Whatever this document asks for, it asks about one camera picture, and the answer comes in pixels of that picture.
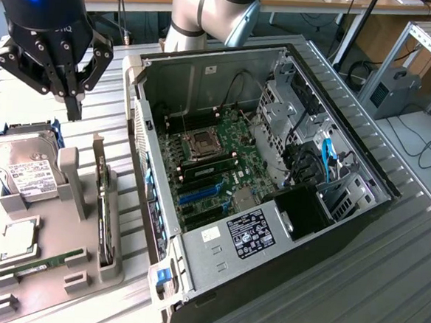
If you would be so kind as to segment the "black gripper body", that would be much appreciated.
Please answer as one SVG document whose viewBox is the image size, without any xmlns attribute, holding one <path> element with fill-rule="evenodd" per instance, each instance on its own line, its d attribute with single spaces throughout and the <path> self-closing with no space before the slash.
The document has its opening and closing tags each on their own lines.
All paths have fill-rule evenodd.
<svg viewBox="0 0 431 323">
<path fill-rule="evenodd" d="M 1 0 L 7 18 L 8 34 L 27 52 L 34 51 L 34 40 L 47 45 L 56 65 L 72 59 L 77 82 L 77 65 L 92 42 L 84 0 Z"/>
</svg>

